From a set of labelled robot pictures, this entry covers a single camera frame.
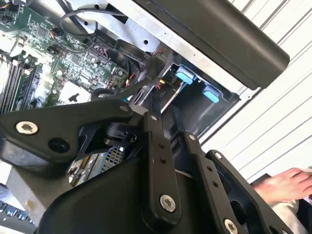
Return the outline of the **person's bare hand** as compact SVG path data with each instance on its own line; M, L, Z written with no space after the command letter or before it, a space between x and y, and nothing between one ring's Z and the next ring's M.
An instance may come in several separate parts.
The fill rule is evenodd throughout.
M268 204L300 200L312 194L312 174L291 168L263 180L253 188Z

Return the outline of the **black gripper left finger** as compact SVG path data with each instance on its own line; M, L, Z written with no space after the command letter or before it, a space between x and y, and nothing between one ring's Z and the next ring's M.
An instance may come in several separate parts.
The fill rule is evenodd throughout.
M18 201L31 199L35 221L63 193L70 166L119 146L142 169L145 221L182 217L171 145L159 113L121 98L8 112L0 116L0 158L11 165L8 187Z

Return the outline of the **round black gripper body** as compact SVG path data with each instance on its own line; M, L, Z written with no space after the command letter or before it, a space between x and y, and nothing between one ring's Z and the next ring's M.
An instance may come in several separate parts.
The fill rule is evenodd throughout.
M176 171L182 218L169 230L143 220L140 159L115 166L63 193L44 212L38 234L217 234L193 178Z

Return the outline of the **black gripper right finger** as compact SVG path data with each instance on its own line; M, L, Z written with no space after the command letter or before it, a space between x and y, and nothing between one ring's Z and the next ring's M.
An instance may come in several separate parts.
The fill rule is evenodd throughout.
M191 218L168 232L184 234L188 226L200 222L200 234L290 234L291 230L253 190L219 151L204 153L199 141L184 130L175 107L164 123L168 125L177 171L191 175L196 184L182 217Z

